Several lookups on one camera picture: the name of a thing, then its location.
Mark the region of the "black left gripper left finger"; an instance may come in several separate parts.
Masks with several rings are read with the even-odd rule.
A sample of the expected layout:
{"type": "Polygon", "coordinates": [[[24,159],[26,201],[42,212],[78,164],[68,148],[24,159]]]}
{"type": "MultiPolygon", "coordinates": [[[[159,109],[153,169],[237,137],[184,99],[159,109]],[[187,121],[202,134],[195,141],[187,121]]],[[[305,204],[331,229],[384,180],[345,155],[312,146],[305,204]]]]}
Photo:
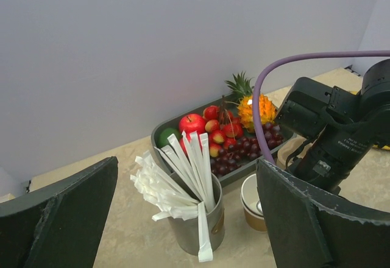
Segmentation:
{"type": "Polygon", "coordinates": [[[108,157],[1,203],[1,267],[93,267],[117,179],[108,157]]]}

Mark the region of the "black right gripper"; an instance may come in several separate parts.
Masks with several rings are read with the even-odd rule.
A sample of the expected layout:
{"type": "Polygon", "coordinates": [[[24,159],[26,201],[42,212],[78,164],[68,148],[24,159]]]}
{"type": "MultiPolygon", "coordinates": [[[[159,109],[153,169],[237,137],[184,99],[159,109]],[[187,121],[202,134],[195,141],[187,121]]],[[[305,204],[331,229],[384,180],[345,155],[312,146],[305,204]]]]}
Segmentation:
{"type": "Polygon", "coordinates": [[[278,110],[279,124],[318,146],[362,146],[354,137],[361,93],[327,86],[308,77],[299,78],[278,110]]]}

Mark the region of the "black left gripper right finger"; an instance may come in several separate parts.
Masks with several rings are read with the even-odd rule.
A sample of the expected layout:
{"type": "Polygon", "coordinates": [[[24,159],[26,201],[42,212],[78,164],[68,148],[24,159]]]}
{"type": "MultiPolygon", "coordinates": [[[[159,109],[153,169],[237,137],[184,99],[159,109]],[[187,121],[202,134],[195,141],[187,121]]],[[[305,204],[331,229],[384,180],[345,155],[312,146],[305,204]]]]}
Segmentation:
{"type": "Polygon", "coordinates": [[[257,161],[261,207],[277,267],[389,267],[389,213],[257,161]]]}

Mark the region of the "brown paper coffee cup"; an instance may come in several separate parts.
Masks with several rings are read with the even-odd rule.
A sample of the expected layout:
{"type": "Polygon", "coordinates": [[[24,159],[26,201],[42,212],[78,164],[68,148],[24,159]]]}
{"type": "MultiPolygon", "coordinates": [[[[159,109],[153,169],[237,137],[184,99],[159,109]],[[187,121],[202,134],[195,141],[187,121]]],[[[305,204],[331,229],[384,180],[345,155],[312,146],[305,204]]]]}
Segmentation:
{"type": "Polygon", "coordinates": [[[266,233],[266,223],[261,209],[257,190],[257,175],[248,176],[241,185],[241,203],[248,226],[256,231],[266,233]]]}

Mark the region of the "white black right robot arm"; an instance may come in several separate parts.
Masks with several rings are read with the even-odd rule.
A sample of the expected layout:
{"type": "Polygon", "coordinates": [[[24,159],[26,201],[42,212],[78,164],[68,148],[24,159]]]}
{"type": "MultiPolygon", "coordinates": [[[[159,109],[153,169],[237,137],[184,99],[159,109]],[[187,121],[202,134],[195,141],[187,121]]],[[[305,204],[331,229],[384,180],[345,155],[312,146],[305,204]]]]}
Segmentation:
{"type": "Polygon", "coordinates": [[[333,192],[376,145],[389,145],[389,60],[369,68],[356,94],[299,78],[278,109],[276,121],[305,138],[286,159],[286,170],[333,192]]]}

